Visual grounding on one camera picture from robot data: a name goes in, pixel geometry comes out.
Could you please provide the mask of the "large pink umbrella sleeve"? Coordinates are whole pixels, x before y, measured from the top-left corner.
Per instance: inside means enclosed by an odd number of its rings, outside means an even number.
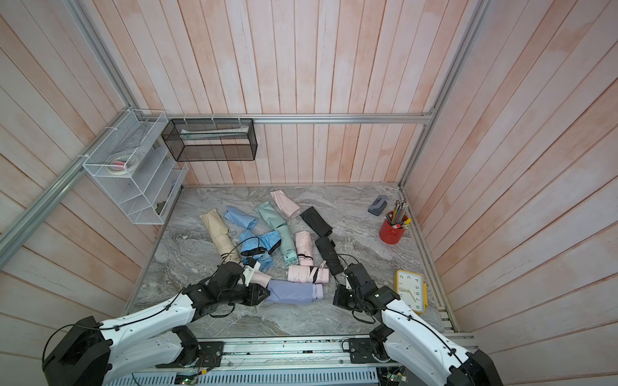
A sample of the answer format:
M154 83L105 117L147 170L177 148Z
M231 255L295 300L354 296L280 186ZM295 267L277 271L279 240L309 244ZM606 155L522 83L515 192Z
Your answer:
M261 271L256 271L254 272L250 282L252 284L258 284L259 286L267 288L271 280L272 276L262 273Z

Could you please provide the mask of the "beige umbrella sleeve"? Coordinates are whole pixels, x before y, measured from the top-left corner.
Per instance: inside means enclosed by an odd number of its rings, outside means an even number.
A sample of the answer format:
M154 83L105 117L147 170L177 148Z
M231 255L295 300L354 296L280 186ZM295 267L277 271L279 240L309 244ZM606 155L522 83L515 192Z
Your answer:
M222 261L224 263L240 263L241 258L238 253L238 248L229 237L229 228L224 223L217 210L212 209L210 212L203 214L201 220L206 226Z

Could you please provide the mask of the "blue umbrella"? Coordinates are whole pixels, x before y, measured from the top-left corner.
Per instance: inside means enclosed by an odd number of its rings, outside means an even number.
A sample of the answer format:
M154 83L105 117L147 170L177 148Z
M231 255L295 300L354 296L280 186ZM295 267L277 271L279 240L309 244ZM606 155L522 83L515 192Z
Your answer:
M281 246L281 237L277 231L256 236L246 230L239 237L241 241L241 261L245 264L254 259L260 263L259 269L267 273L273 266L272 254Z

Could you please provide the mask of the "lavender umbrella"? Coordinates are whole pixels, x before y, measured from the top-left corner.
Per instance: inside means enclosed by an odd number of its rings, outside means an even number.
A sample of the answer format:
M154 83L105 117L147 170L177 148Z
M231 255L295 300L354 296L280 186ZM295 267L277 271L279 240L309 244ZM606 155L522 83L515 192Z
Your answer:
M307 305L324 296L321 284L271 280L267 289L270 291L267 302L273 303Z

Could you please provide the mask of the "black umbrella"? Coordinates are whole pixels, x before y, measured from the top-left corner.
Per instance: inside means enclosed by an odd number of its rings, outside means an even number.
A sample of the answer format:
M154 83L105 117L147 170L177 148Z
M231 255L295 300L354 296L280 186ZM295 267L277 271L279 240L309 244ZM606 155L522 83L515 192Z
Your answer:
M326 262L330 273L336 276L344 272L344 267L335 250L335 243L328 236L322 236L315 241L315 246L320 252L320 256Z

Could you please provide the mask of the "large pink umbrella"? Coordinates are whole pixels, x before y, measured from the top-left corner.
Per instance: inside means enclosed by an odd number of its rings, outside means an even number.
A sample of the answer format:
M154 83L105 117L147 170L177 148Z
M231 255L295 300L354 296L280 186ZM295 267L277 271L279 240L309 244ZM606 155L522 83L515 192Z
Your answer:
M297 283L328 284L329 271L321 266L291 265L287 280Z

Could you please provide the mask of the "blue umbrella sleeve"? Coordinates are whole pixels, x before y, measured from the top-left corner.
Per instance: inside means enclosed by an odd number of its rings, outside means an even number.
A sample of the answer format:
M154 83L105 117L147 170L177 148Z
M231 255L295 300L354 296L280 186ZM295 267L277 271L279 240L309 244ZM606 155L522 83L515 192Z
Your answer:
M256 217L232 206L227 207L224 218L236 226L247 230L253 230L258 224Z

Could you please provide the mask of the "mint green umbrella sleeve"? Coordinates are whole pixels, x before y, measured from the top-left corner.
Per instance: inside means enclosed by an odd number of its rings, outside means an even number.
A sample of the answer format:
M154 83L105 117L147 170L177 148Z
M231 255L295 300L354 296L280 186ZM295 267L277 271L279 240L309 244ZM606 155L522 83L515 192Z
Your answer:
M256 207L255 212L257 212L264 222L273 230L287 227L286 220L279 215L270 202L260 204Z

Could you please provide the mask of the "black umbrella sleeve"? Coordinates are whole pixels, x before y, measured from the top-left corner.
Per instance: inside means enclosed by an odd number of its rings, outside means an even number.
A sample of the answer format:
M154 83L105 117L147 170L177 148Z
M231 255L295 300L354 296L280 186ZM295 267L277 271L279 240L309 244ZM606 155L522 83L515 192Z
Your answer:
M330 236L332 234L332 226L323 219L313 206L303 211L300 216L319 237Z

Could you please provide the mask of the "small pink umbrella sleeve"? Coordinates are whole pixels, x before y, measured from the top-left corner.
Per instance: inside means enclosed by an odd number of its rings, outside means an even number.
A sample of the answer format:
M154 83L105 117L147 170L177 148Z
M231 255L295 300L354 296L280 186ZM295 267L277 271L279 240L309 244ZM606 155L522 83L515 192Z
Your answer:
M294 219L302 212L301 207L292 201L282 190L272 191L270 195L275 201L278 209L284 213L288 219Z

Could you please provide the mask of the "small pink umbrella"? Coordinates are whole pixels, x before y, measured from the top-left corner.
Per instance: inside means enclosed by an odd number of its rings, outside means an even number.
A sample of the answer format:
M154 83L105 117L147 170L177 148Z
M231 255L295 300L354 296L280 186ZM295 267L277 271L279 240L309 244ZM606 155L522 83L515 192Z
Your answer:
M312 236L309 231L298 232L295 235L295 247L299 264L314 266Z

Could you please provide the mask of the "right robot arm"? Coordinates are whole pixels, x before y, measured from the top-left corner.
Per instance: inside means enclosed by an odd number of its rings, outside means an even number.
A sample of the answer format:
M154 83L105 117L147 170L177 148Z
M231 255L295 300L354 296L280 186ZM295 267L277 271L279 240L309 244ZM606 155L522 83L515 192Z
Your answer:
M502 385L492 359L470 352L420 318L388 286L379 287L361 264L349 265L333 304L364 313L376 327L366 339L348 339L354 363L399 363L427 385Z

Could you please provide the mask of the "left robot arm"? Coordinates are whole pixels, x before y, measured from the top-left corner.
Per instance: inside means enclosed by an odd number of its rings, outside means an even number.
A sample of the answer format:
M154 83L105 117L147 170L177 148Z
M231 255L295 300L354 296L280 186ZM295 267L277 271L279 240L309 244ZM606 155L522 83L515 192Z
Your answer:
M220 306L255 307L269 296L264 286L246 281L238 263L219 265L210 277L145 310L69 324L56 347L43 351L43 374L50 385L105 385L153 366L203 365L201 344L189 324L218 318Z

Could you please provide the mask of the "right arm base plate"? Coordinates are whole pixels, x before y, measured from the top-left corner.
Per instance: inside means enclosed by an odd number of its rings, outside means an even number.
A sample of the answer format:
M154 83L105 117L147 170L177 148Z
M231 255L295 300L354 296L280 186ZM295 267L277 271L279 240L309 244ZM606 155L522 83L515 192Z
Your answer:
M388 362L382 343L374 338L347 339L350 361L352 363Z

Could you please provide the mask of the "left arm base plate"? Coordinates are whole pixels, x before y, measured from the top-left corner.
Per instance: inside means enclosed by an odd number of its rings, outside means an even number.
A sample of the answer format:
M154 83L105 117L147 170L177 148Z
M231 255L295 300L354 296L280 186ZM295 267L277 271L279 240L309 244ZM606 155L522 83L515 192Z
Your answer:
M184 348L179 357L170 363L157 364L156 368L206 368L220 367L225 343L223 341L199 342Z

